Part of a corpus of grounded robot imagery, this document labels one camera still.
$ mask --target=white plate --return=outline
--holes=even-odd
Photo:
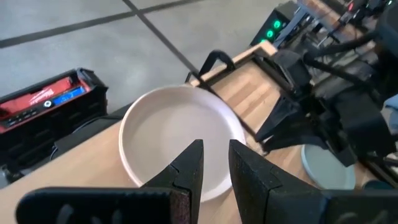
[[[195,139],[203,139],[201,202],[231,187],[229,140],[245,142],[233,111],[215,95],[190,86],[166,87],[136,100],[119,132],[124,168],[139,187],[169,165]]]
[[[301,160],[305,171],[319,187],[330,190],[354,189],[354,165],[345,167],[329,150],[303,145]]]

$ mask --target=tile grout line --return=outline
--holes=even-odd
[[[192,72],[198,72],[198,69],[166,38],[160,30],[158,30],[153,23],[130,1],[122,0],[133,13],[162,41],[162,43]]]
[[[137,12],[140,12],[141,14],[146,14],[146,13],[150,13],[150,12],[157,12],[157,11],[161,11],[164,9],[170,9],[173,7],[182,6],[185,4],[190,4],[193,2],[199,2],[199,1],[204,1],[204,0],[178,0],[175,2],[160,4],[160,5],[151,6],[151,7],[147,7],[147,8],[143,8],[143,9],[137,9],[136,11],[133,11],[130,8],[131,11],[129,11],[129,12],[122,12],[122,13],[111,15],[111,16],[92,19],[89,21],[78,22],[75,24],[70,24],[70,25],[66,25],[66,26],[61,26],[61,27],[56,27],[56,28],[52,28],[52,29],[33,32],[30,34],[24,34],[24,35],[20,35],[17,37],[3,39],[3,40],[0,40],[0,49],[6,48],[6,47],[12,47],[12,46],[19,45],[19,44],[24,44],[27,42],[32,42],[35,40],[44,39],[47,37],[53,37],[55,35],[62,35],[62,34],[77,31],[80,29],[86,29],[89,27],[118,21],[121,19],[126,19],[129,17],[136,16]]]

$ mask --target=green led light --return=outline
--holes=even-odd
[[[267,31],[267,38],[272,38],[274,36],[274,31],[269,30]]]
[[[282,23],[280,23],[280,21],[275,21],[274,22],[274,28],[275,29],[279,29],[281,25],[282,25]]]

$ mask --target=wooden table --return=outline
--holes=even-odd
[[[258,47],[270,55],[276,49],[268,42],[261,43],[234,58],[237,62]],[[220,66],[205,74],[204,79],[222,71]],[[267,75],[253,63],[247,63],[213,86],[216,92],[257,131],[273,108],[279,93],[273,89]],[[120,122],[105,129],[64,155],[37,169],[30,175],[0,190],[1,223],[15,223],[14,210],[19,199],[27,192],[48,186],[79,187],[135,187],[129,179],[119,156],[118,134]],[[261,148],[253,138],[247,143],[253,150]],[[280,149],[266,159],[294,176],[314,184],[306,175],[300,158],[300,146]],[[374,178],[360,165],[356,166],[356,184],[362,185]],[[239,212],[232,190],[201,205],[200,223],[240,223]]]

